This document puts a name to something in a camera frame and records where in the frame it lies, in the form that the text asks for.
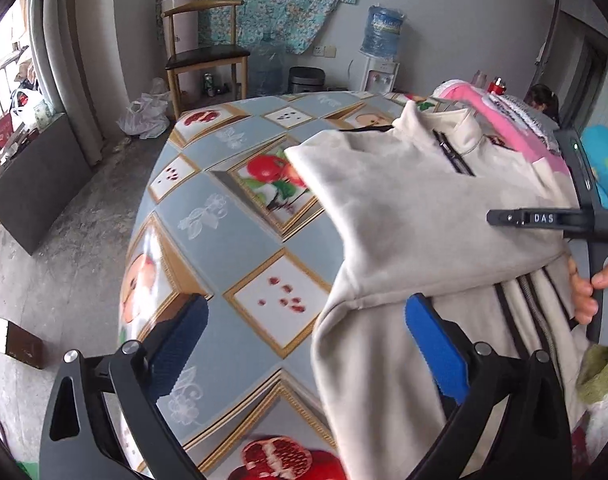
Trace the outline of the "wooden chair black seat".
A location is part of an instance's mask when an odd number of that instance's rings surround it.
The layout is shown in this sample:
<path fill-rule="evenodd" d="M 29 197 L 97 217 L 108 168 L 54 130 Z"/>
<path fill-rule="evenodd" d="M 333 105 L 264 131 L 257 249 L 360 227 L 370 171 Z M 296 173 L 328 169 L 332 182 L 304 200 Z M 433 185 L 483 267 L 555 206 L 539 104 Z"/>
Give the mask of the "wooden chair black seat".
<path fill-rule="evenodd" d="M 161 13 L 163 24 L 168 26 L 168 31 L 170 32 L 170 56 L 165 65 L 165 72 L 176 119 L 179 119 L 182 111 L 178 76 L 183 73 L 229 65 L 232 91 L 235 98 L 247 98 L 249 56 L 251 52 L 238 45 L 237 35 L 238 7 L 244 5 L 244 0 L 193 0 L 180 6 L 173 6 Z M 188 51 L 177 52 L 174 17 L 180 14 L 219 8 L 230 9 L 228 44 L 214 44 L 214 46 L 197 47 Z"/>

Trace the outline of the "blue plush pillow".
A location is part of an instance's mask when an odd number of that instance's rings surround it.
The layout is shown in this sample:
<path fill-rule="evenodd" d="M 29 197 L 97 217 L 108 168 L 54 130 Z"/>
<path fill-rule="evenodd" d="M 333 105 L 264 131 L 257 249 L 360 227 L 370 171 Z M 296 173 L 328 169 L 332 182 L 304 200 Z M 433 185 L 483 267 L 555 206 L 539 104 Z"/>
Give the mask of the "blue plush pillow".
<path fill-rule="evenodd" d="M 602 205 L 608 208 L 608 128 L 602 125 L 585 128 L 581 143 L 596 178 Z"/>

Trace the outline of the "white water dispenser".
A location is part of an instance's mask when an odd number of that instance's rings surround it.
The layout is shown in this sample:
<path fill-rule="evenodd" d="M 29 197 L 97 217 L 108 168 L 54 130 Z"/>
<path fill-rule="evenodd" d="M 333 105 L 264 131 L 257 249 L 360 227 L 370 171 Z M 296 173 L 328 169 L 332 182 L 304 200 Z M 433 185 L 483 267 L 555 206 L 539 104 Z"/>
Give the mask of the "white water dispenser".
<path fill-rule="evenodd" d="M 386 60 L 386 58 L 374 58 L 365 55 L 366 65 L 361 81 L 361 91 L 373 94 L 385 94 L 392 92 L 395 87 L 399 63 Z"/>

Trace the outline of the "dark grey cabinet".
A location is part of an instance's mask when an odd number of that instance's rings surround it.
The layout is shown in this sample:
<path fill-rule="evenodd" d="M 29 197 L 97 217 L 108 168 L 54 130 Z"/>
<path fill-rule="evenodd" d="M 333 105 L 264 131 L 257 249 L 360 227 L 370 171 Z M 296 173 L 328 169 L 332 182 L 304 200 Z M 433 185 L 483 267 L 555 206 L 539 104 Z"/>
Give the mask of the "dark grey cabinet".
<path fill-rule="evenodd" d="M 1 167 L 0 223 L 31 255 L 92 177 L 68 116 L 58 115 Z"/>

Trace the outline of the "white plastic bag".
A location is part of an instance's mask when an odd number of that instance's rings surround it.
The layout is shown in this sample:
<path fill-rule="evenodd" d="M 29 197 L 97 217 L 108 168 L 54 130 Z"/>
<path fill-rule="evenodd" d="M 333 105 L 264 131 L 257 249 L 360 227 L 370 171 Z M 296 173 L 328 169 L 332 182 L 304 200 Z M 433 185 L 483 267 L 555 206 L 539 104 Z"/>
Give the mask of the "white plastic bag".
<path fill-rule="evenodd" d="M 162 78 L 152 80 L 149 92 L 144 92 L 131 102 L 116 123 L 126 136 L 136 136 L 140 140 L 156 139 L 170 125 L 167 107 L 170 92 Z"/>

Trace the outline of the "white wall socket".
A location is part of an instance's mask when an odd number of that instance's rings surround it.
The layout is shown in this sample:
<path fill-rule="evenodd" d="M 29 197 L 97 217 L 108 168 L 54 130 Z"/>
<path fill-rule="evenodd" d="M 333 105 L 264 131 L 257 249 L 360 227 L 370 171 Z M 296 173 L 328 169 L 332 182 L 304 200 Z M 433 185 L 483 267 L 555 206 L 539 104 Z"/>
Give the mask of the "white wall socket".
<path fill-rule="evenodd" d="M 334 46 L 314 46 L 313 56 L 319 56 L 319 58 L 335 58 L 336 47 Z"/>

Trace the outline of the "green drink can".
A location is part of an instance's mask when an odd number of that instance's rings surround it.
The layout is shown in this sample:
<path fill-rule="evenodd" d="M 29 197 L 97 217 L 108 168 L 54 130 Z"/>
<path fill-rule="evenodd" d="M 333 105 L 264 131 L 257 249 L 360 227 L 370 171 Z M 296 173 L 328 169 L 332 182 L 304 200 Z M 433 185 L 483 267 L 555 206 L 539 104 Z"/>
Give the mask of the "green drink can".
<path fill-rule="evenodd" d="M 214 76 L 211 73 L 203 74 L 203 89 L 204 89 L 205 94 L 209 98 L 212 98 L 213 96 L 215 96 L 216 89 L 215 89 Z"/>

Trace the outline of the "seated dark-haired person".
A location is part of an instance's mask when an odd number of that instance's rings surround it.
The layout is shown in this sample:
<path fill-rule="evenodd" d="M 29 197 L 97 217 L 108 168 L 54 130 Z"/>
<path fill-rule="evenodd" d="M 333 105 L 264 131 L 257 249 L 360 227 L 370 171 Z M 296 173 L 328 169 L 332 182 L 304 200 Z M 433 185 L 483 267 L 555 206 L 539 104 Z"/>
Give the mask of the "seated dark-haired person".
<path fill-rule="evenodd" d="M 558 95 L 545 84 L 533 84 L 526 93 L 525 103 L 548 116 L 556 124 L 560 123 Z"/>

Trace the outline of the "white fuzzy green-cuffed sleeve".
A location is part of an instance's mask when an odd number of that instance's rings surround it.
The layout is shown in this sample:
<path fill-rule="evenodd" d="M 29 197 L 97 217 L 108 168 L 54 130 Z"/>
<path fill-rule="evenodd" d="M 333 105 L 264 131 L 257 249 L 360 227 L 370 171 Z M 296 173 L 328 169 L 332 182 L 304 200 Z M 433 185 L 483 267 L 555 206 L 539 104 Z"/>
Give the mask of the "white fuzzy green-cuffed sleeve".
<path fill-rule="evenodd" d="M 594 344 L 584 354 L 576 391 L 587 411 L 572 434 L 573 467 L 583 471 L 608 442 L 608 348 Z"/>

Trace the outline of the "black rice cooker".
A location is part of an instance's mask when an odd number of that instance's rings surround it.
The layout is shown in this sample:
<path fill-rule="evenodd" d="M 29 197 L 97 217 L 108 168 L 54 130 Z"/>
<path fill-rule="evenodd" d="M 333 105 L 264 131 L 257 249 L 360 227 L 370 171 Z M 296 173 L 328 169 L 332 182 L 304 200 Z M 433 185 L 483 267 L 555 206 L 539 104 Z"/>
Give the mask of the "black rice cooker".
<path fill-rule="evenodd" d="M 289 69 L 287 90 L 290 93 L 319 92 L 325 86 L 325 71 L 318 67 L 292 66 Z"/>

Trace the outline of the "empty clear water jug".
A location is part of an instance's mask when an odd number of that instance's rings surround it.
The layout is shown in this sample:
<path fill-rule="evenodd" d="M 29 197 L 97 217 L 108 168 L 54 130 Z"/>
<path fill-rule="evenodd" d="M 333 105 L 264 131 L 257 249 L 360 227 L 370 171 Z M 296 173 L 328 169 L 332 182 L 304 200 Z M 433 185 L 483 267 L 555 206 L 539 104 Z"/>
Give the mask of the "empty clear water jug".
<path fill-rule="evenodd" d="M 287 79 L 287 49 L 268 32 L 254 44 L 249 56 L 249 95 L 279 96 Z"/>

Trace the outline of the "blue water jug on dispenser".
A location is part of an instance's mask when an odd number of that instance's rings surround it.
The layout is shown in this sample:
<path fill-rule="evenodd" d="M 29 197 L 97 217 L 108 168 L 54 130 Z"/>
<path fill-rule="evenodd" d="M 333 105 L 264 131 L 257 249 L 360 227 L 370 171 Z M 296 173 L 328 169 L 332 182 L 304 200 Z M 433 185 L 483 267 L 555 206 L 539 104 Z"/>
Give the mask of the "blue water jug on dispenser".
<path fill-rule="evenodd" d="M 371 58 L 395 61 L 405 14 L 385 6 L 370 6 L 360 52 Z"/>

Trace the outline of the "fruit-pattern blue bedsheet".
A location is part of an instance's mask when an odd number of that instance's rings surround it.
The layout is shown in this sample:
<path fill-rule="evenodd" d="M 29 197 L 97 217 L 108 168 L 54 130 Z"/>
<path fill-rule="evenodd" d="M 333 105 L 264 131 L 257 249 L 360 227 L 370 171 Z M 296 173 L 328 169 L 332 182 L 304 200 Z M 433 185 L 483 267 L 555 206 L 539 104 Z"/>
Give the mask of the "fruit-pattern blue bedsheet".
<path fill-rule="evenodd" d="M 310 333 L 343 260 L 285 151 L 325 129 L 384 126 L 402 94 L 263 96 L 187 110 L 142 197 L 120 292 L 121 340 L 188 296 L 205 330 L 157 407 L 211 479 L 340 479 Z"/>

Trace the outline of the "brown wooden box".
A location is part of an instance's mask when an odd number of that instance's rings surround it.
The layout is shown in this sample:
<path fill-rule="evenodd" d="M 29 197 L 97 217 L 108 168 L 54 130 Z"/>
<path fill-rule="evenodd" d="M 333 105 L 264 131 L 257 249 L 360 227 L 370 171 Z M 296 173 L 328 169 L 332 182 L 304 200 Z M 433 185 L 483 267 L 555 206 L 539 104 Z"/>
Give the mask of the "brown wooden box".
<path fill-rule="evenodd" d="M 23 364 L 42 370 L 44 368 L 44 342 L 5 318 L 0 318 L 0 353 Z"/>

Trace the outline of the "red thermos bottle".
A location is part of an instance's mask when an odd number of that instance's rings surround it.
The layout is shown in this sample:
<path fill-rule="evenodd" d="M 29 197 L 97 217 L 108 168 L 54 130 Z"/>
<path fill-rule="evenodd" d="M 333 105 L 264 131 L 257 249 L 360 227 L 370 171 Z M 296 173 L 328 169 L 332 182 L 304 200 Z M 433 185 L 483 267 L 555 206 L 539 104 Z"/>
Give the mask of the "red thermos bottle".
<path fill-rule="evenodd" d="M 488 86 L 488 92 L 494 93 L 496 96 L 502 96 L 502 94 L 505 94 L 505 90 L 505 82 L 501 77 L 494 78 Z"/>

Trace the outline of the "pink floral blanket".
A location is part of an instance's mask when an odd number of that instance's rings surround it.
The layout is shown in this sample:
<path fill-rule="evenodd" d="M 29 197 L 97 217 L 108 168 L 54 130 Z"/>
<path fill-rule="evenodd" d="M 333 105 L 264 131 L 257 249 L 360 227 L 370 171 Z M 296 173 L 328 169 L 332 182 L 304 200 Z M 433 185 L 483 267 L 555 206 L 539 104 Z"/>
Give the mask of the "pink floral blanket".
<path fill-rule="evenodd" d="M 549 152 L 534 133 L 517 125 L 507 114 L 494 105 L 494 102 L 490 99 L 492 94 L 494 93 L 476 88 L 469 82 L 451 79 L 438 86 L 432 92 L 431 97 L 470 105 L 473 110 L 476 110 L 490 123 L 508 148 L 520 152 L 528 162 L 538 162 L 538 160 L 543 159 L 553 171 L 560 174 L 569 174 L 561 151 L 558 155 Z"/>

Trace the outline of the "white cylindrical air purifier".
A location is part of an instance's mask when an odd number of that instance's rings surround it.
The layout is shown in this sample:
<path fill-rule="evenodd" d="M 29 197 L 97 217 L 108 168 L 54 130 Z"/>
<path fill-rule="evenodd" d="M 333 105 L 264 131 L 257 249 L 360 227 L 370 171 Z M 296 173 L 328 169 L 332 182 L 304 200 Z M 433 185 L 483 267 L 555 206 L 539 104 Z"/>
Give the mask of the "white cylindrical air purifier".
<path fill-rule="evenodd" d="M 162 0 L 163 12 L 182 6 L 195 0 Z M 185 12 L 173 16 L 174 32 L 163 20 L 164 40 L 167 58 L 171 55 L 171 47 L 175 47 L 177 53 L 197 49 L 199 47 L 199 14 L 197 11 Z M 178 76 L 179 88 L 182 99 L 185 102 L 197 101 L 201 96 L 201 73 L 182 73 Z"/>

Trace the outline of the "grey lace-trimmed pillow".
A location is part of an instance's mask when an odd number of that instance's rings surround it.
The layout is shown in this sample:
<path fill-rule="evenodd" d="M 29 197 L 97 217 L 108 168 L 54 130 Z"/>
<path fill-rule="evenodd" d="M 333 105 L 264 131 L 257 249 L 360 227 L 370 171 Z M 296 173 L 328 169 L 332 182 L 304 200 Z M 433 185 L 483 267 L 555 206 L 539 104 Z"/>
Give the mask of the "grey lace-trimmed pillow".
<path fill-rule="evenodd" d="M 548 115 L 544 114 L 541 110 L 536 110 L 534 107 L 529 106 L 515 96 L 509 96 L 509 94 L 504 94 L 503 96 L 492 94 L 490 99 L 513 122 L 534 133 L 549 152 L 555 155 L 560 154 L 558 140 L 556 140 L 555 136 L 558 124 Z"/>

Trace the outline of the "pink transparent bottle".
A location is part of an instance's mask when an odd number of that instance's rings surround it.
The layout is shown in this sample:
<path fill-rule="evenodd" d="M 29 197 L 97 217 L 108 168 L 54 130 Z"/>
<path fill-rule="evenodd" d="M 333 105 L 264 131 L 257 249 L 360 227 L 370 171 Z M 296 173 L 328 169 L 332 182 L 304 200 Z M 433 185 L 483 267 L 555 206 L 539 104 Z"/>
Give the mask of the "pink transparent bottle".
<path fill-rule="evenodd" d="M 487 89 L 487 75 L 483 73 L 481 70 L 478 70 L 471 81 L 474 87 L 486 90 Z"/>

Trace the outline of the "cream zip-up jacket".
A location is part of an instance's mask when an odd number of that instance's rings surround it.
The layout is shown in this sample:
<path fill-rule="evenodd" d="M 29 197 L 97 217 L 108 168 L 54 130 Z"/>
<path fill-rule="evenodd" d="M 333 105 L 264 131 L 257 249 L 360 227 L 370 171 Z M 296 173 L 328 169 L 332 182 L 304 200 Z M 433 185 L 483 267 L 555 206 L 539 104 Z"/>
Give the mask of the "cream zip-up jacket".
<path fill-rule="evenodd" d="M 501 145 L 471 110 L 407 104 L 385 131 L 321 131 L 287 158 L 325 208 L 344 259 L 313 329 L 311 364 L 351 479 L 404 479 L 446 422 L 405 323 L 414 294 L 502 356 L 551 356 L 572 425 L 588 342 L 570 324 L 561 234 L 495 228 L 491 209 L 570 208 L 572 179 Z"/>

